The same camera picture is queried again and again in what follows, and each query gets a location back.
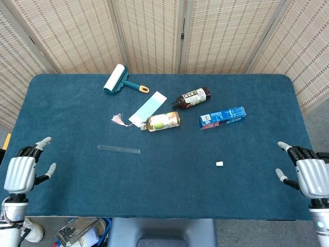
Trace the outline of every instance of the woven room divider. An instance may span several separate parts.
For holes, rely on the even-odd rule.
[[[286,74],[305,113],[329,96],[328,0],[0,0],[0,6],[8,10],[0,12],[0,125],[8,129],[33,76],[110,74],[118,63],[145,74]]]

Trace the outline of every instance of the clear plastic rod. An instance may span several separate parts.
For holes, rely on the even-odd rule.
[[[99,150],[107,150],[107,151],[114,151],[114,152],[140,154],[140,149],[133,149],[133,148],[122,148],[122,147],[97,145],[97,149],[99,149]]]

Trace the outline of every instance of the table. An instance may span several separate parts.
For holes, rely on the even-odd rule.
[[[52,162],[51,180],[27,196],[30,216],[310,219],[308,199],[284,186],[281,168],[297,177],[277,141],[310,148],[292,82],[283,75],[130,75],[150,94],[103,86],[108,75],[38,75],[30,83],[0,166],[24,146],[51,136],[37,173]],[[168,99],[155,114],[172,111],[182,93],[208,86],[211,99],[178,110],[181,126],[158,132],[124,127],[159,91]],[[242,122],[200,130],[200,115],[242,105]],[[97,145],[141,150],[140,155],[97,150]],[[223,167],[215,163],[223,161]],[[2,198],[8,193],[1,191]]]

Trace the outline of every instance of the teal handle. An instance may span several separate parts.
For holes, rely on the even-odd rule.
[[[128,87],[131,87],[132,89],[139,91],[140,85],[130,82],[130,81],[122,81],[122,82],[123,82],[123,84],[127,85]]]

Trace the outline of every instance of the juice bottle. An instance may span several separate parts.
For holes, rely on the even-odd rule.
[[[180,95],[174,103],[171,104],[172,108],[178,107],[181,109],[187,109],[196,104],[206,101],[210,99],[211,94],[209,89],[204,86],[197,90],[188,92],[186,94]]]
[[[168,112],[147,118],[140,125],[141,130],[158,131],[172,127],[180,126],[180,117],[178,112]]]

